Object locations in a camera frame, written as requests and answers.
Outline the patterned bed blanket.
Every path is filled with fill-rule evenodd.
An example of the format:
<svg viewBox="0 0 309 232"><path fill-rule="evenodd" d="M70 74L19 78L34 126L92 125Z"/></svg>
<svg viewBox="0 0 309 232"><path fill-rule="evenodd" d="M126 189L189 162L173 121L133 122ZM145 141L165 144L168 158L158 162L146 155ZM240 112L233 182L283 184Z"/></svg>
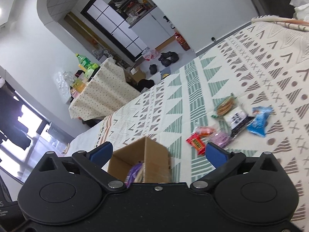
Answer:
<svg viewBox="0 0 309 232"><path fill-rule="evenodd" d="M187 139L200 126L230 133L231 107L272 108L265 137L242 130L227 150L273 153L300 198L292 222L308 231L307 26L254 21L107 116L97 143L119 149L148 137L170 152L172 181L191 183L213 166Z"/></svg>

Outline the black shoes pile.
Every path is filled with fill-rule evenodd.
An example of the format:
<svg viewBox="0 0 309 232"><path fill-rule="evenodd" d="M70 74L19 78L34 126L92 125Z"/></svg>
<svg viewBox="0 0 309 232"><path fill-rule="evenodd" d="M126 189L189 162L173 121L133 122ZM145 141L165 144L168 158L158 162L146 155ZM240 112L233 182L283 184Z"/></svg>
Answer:
<svg viewBox="0 0 309 232"><path fill-rule="evenodd" d="M168 67L171 64L179 60L179 55L176 52L163 52L158 59L164 67Z"/></svg>

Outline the blue snack packet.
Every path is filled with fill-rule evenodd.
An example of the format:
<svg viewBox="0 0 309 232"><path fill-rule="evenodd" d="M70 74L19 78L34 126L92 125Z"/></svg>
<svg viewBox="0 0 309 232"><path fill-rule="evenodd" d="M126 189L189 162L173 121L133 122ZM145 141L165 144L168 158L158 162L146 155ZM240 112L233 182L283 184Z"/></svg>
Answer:
<svg viewBox="0 0 309 232"><path fill-rule="evenodd" d="M252 108L254 116L253 121L247 126L248 132L257 135L259 137L265 137L265 127L268 117L272 114L272 106L258 106Z"/></svg>

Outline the purple pastry packet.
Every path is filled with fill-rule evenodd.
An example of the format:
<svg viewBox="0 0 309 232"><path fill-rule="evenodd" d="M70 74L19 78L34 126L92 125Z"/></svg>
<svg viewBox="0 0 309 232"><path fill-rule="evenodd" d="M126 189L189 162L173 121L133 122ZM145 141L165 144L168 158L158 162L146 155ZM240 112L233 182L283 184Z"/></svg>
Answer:
<svg viewBox="0 0 309 232"><path fill-rule="evenodd" d="M212 135L210 141L221 148L226 148L232 142L232 138L226 132L218 131Z"/></svg>

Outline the round table with dotted cloth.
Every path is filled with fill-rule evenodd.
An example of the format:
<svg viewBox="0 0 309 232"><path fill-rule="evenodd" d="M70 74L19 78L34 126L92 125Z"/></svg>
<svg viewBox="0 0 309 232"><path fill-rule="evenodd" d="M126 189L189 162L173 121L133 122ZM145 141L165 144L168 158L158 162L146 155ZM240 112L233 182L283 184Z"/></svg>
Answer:
<svg viewBox="0 0 309 232"><path fill-rule="evenodd" d="M139 95L140 92L126 82L124 69L113 58L107 58L72 101L69 114L72 119L99 119L111 115Z"/></svg>

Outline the white black snack packet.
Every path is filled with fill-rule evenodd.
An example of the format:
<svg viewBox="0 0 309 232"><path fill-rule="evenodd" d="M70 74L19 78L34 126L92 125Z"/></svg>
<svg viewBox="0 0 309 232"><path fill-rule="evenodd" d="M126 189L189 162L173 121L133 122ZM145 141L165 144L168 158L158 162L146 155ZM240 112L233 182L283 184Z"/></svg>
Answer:
<svg viewBox="0 0 309 232"><path fill-rule="evenodd" d="M235 138L252 123L254 116L249 116L242 106L237 106L225 114L223 119L230 128L230 137Z"/></svg>

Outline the pink orange snack packet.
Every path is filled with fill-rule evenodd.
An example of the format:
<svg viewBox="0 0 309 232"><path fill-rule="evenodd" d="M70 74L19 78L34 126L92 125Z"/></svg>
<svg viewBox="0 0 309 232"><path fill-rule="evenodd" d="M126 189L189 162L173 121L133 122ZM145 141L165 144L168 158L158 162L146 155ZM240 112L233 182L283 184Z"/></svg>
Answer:
<svg viewBox="0 0 309 232"><path fill-rule="evenodd" d="M201 137L209 137L216 133L216 128L212 126L196 126L194 131Z"/></svg>

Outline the black framed glass door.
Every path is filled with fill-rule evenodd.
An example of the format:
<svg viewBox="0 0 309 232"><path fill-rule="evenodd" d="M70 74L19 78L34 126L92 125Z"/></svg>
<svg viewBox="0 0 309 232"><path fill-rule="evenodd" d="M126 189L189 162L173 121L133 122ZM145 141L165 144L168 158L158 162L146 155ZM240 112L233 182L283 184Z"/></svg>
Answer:
<svg viewBox="0 0 309 232"><path fill-rule="evenodd" d="M146 44L129 28L126 20L103 0L90 0L81 14L132 62L146 49Z"/></svg>

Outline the green soda bottle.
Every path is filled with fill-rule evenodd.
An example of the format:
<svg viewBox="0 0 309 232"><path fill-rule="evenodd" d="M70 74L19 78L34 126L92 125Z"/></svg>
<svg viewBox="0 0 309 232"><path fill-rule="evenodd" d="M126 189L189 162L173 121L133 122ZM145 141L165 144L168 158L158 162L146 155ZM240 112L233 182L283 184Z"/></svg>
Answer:
<svg viewBox="0 0 309 232"><path fill-rule="evenodd" d="M86 56L76 53L76 57L85 71L92 68L92 62Z"/></svg>

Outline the white crumpled cloth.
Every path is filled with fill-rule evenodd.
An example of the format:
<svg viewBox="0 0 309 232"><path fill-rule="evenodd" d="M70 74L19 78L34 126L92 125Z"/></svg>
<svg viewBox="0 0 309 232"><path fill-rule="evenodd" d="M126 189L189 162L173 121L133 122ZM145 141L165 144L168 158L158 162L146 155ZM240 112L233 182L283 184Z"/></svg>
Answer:
<svg viewBox="0 0 309 232"><path fill-rule="evenodd" d="M290 5L294 7L295 19L308 21L309 19L309 0L291 0Z"/></svg>

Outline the red snack bar packet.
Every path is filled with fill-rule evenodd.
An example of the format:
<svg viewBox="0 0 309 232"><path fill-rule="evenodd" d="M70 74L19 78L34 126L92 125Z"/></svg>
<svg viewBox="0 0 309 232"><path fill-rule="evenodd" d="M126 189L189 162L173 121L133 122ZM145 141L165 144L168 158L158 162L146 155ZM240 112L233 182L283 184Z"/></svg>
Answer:
<svg viewBox="0 0 309 232"><path fill-rule="evenodd" d="M206 145L205 143L203 143L201 137L196 132L193 133L190 137L188 137L186 142L196 149L198 155L205 154Z"/></svg>

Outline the green biscuit packet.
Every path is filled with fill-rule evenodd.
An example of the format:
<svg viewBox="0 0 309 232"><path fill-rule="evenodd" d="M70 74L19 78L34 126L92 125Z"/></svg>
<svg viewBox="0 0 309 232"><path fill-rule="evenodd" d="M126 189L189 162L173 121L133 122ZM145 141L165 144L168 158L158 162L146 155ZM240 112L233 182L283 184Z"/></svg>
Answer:
<svg viewBox="0 0 309 232"><path fill-rule="evenodd" d="M211 115L211 117L215 119L221 118L232 111L237 106L237 104L237 97L231 93L215 106L214 113Z"/></svg>

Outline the pink water bottle pack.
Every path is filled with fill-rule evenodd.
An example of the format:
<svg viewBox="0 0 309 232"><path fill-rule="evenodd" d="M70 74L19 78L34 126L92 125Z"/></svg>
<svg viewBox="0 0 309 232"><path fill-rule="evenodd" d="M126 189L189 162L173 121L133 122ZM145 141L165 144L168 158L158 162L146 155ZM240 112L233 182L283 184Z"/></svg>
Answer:
<svg viewBox="0 0 309 232"><path fill-rule="evenodd" d="M158 55L159 55L159 52L157 50L150 49L149 47L147 47L146 49L144 49L142 51L142 57L146 61L151 61L151 60L155 59Z"/></svg>

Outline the brown cardboard box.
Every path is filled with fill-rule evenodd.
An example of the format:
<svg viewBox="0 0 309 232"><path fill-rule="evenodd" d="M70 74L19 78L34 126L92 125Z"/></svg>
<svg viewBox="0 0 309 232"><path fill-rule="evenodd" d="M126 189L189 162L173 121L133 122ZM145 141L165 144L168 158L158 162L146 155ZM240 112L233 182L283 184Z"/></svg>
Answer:
<svg viewBox="0 0 309 232"><path fill-rule="evenodd" d="M115 150L108 162L107 172L125 181L130 169L139 162L143 163L144 183L171 182L170 155L167 148L148 137Z"/></svg>

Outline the purple bread snack packet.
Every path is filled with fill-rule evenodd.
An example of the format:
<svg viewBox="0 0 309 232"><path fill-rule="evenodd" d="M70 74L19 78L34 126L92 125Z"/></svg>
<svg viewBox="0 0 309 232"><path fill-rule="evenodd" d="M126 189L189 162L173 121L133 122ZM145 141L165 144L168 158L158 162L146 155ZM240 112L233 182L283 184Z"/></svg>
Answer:
<svg viewBox="0 0 309 232"><path fill-rule="evenodd" d="M129 187L132 183L142 183L143 170L143 162L138 162L136 165L134 165L127 174L125 185Z"/></svg>

